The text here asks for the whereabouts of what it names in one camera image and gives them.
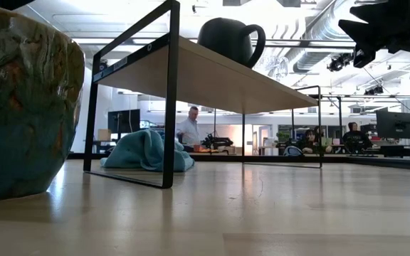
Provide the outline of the silver ventilation duct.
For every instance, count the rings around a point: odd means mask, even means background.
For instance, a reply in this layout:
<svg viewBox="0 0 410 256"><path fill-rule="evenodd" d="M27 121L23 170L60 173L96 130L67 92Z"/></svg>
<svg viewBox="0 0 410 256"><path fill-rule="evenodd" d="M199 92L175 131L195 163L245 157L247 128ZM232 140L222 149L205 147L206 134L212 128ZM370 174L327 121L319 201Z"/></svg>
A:
<svg viewBox="0 0 410 256"><path fill-rule="evenodd" d="M283 34L273 34L273 39L301 39L307 41L348 41L350 37L338 26L340 19L349 18L349 9L356 0L312 0L320 6L312 14L304 14L293 8L286 13L293 17L282 22ZM272 55L288 64L294 73L307 73L313 66L330 55L329 52L312 52L305 48L273 50Z"/></svg>

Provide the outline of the dark background desk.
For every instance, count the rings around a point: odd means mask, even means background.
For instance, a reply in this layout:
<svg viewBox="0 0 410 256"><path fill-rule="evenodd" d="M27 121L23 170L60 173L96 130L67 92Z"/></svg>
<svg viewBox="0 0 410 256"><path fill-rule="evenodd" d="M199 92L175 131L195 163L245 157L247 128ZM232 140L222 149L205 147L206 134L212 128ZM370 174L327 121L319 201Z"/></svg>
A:
<svg viewBox="0 0 410 256"><path fill-rule="evenodd" d="M109 154L116 147L116 140L100 141L93 140L92 154Z"/></svg>

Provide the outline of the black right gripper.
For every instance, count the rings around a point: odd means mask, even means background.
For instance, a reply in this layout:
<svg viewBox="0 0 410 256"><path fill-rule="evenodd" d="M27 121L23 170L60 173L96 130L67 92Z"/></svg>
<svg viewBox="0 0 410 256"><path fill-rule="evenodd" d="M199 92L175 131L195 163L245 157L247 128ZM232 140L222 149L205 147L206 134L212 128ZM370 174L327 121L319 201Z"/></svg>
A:
<svg viewBox="0 0 410 256"><path fill-rule="evenodd" d="M410 0L386 0L382 3L353 6L349 13L361 21L339 20L338 26L357 44L353 66L363 68L383 48L395 54L410 52Z"/></svg>

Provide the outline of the wooden shelf with black frame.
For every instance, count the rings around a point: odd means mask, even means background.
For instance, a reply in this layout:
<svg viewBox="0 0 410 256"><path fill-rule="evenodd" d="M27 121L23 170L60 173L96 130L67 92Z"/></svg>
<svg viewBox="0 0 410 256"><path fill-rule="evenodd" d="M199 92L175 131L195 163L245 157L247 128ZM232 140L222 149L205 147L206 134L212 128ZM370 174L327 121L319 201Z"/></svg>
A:
<svg viewBox="0 0 410 256"><path fill-rule="evenodd" d="M153 21L169 13L169 32L101 70L101 58ZM180 4L165 0L93 56L83 170L92 174L93 136L99 85L165 98L165 140L160 188L174 178L177 101L246 116L320 105L246 66L180 36Z"/></svg>

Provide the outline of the black mug with green inside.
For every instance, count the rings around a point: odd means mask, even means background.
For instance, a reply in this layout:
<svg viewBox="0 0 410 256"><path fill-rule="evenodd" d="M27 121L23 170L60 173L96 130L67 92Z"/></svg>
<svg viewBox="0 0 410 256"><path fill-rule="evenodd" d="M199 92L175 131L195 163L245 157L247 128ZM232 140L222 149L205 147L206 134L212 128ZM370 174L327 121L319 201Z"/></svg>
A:
<svg viewBox="0 0 410 256"><path fill-rule="evenodd" d="M266 34L256 24L213 18L201 27L197 43L247 68L253 68L263 54Z"/></svg>

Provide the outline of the black table frame rails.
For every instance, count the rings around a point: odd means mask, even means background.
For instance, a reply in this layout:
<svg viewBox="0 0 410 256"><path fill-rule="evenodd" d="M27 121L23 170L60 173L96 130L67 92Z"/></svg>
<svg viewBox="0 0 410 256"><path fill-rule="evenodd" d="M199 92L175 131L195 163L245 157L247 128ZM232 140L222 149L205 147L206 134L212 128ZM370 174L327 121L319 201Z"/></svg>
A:
<svg viewBox="0 0 410 256"><path fill-rule="evenodd" d="M85 154L72 153L69 159L82 159L85 170L91 170L91 164L96 160L104 169L145 169L162 172L164 158L162 155L149 153L139 156L131 152L121 154ZM185 172L197 162L236 162L242 164L274 165L298 168L320 169L324 164L359 164L368 166L410 169L410 159L380 158L370 156L238 156L223 154L190 154L185 151L175 151L168 159L167 168L175 172Z"/></svg>

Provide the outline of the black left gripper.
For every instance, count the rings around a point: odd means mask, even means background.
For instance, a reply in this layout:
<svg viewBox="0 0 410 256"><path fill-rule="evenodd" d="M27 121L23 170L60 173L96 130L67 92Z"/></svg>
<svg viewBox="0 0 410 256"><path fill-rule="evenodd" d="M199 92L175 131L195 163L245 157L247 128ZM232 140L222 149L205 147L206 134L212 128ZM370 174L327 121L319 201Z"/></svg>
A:
<svg viewBox="0 0 410 256"><path fill-rule="evenodd" d="M33 1L34 0L0 0L0 8L6 10L15 10Z"/></svg>

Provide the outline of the person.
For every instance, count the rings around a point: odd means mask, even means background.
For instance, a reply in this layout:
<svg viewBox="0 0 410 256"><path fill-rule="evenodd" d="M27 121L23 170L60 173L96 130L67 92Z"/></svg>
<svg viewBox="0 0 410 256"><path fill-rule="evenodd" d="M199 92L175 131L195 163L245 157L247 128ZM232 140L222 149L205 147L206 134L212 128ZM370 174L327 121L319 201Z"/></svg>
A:
<svg viewBox="0 0 410 256"><path fill-rule="evenodd" d="M372 148L369 137L362 131L358 130L356 122L348 123L349 131L343 135L342 141L345 149L350 154L361 154L364 150Z"/></svg>
<svg viewBox="0 0 410 256"><path fill-rule="evenodd" d="M297 143L297 147L304 154L329 154L332 146L326 144L326 139L313 129L304 133L303 138Z"/></svg>
<svg viewBox="0 0 410 256"><path fill-rule="evenodd" d="M177 125L176 135L186 152L193 152L194 147L201 144L196 120L198 114L199 109L196 106L190 107L188 117Z"/></svg>

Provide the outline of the teal cloth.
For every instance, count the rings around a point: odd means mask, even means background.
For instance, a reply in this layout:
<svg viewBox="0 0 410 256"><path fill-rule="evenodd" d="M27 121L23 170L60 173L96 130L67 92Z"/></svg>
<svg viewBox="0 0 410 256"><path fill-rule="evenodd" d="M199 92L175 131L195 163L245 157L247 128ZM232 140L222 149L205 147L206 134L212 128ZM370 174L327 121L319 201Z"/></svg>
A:
<svg viewBox="0 0 410 256"><path fill-rule="evenodd" d="M106 169L164 170L164 139L151 129L140 130L122 137L108 157L101 158Z"/></svg>

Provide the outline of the black computer monitor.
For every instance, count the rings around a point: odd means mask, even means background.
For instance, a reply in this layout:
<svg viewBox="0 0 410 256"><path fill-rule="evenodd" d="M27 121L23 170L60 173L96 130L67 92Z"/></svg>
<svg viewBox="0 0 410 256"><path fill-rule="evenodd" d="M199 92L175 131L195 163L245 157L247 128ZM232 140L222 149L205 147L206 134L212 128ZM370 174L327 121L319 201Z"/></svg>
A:
<svg viewBox="0 0 410 256"><path fill-rule="evenodd" d="M376 111L377 134L381 138L410 139L410 114Z"/></svg>
<svg viewBox="0 0 410 256"><path fill-rule="evenodd" d="M113 134L139 131L140 111L135 109L108 112L107 128Z"/></svg>

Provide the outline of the teal glazed ceramic bowl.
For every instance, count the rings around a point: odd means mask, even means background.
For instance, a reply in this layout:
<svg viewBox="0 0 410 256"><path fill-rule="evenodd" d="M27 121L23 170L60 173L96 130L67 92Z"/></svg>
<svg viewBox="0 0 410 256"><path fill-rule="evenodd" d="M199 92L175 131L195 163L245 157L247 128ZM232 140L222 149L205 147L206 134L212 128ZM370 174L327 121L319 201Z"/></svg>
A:
<svg viewBox="0 0 410 256"><path fill-rule="evenodd" d="M0 200L48 189L73 144L84 77L75 41L0 8Z"/></svg>

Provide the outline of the black overhead rig bar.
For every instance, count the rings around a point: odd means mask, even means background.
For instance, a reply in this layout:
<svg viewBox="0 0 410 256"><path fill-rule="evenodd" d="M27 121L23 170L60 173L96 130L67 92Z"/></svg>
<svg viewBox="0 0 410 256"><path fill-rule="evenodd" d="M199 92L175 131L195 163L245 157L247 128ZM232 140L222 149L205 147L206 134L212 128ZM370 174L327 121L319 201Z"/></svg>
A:
<svg viewBox="0 0 410 256"><path fill-rule="evenodd" d="M354 41L326 41L300 39L266 39L266 48L323 48L323 49L353 49Z"/></svg>

